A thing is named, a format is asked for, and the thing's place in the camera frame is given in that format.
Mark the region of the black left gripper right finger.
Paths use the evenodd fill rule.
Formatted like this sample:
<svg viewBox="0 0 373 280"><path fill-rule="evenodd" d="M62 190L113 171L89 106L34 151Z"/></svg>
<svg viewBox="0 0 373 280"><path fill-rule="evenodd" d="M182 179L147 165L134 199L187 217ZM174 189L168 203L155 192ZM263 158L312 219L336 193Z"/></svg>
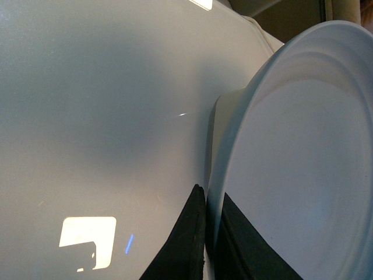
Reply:
<svg viewBox="0 0 373 280"><path fill-rule="evenodd" d="M214 257L216 279L301 279L225 194Z"/></svg>

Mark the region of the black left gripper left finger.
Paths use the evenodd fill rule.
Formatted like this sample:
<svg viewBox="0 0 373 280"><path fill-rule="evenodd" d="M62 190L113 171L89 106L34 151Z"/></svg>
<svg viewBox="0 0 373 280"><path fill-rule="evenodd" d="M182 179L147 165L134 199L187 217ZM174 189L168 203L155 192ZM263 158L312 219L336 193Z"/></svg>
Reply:
<svg viewBox="0 0 373 280"><path fill-rule="evenodd" d="M168 239L141 279L202 279L205 227L205 193L196 184Z"/></svg>

